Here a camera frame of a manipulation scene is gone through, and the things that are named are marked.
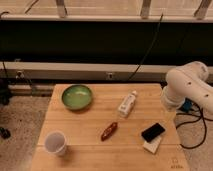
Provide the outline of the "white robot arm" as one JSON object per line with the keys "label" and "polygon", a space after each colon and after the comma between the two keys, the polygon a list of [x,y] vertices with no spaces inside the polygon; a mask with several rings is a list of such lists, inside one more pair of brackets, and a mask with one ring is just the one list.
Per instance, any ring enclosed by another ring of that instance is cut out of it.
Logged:
{"label": "white robot arm", "polygon": [[188,98],[213,114],[213,87],[206,83],[208,76],[208,67],[199,61],[170,69],[161,94],[162,104],[168,111],[175,111]]}

